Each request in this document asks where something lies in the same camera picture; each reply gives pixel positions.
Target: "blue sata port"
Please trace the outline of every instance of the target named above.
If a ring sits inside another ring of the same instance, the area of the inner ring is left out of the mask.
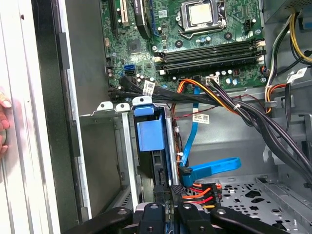
[[[126,75],[134,75],[136,73],[136,66],[134,64],[131,65],[124,65],[123,70],[125,71]]]

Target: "white label sticker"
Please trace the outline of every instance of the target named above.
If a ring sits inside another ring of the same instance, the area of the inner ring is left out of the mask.
[[[195,114],[193,115],[193,122],[209,124],[209,115]]]
[[[155,88],[155,83],[146,80],[144,82],[143,96],[152,96]]]
[[[300,69],[296,74],[292,75],[292,76],[289,78],[289,80],[287,81],[287,83],[293,83],[293,81],[294,81],[295,79],[299,79],[299,78],[304,77],[304,74],[306,73],[307,69],[308,69],[307,67]]]
[[[166,18],[166,17],[168,17],[167,10],[158,11],[158,17],[159,18]]]

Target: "fingernail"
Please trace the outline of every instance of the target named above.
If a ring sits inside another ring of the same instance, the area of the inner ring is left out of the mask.
[[[5,105],[6,108],[12,107],[12,104],[8,100],[3,101],[3,104]]]

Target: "chip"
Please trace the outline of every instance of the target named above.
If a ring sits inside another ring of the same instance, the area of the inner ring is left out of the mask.
[[[211,23],[213,21],[210,4],[200,4],[189,7],[191,25]]]
[[[141,53],[141,41],[140,39],[129,40],[128,44],[128,53],[130,55],[140,54]]]

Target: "blue latch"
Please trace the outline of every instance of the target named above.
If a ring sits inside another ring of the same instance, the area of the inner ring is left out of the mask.
[[[154,114],[154,105],[144,105],[135,108],[134,115],[138,116],[150,116]]]
[[[162,115],[157,120],[137,123],[137,138],[140,151],[165,149]]]

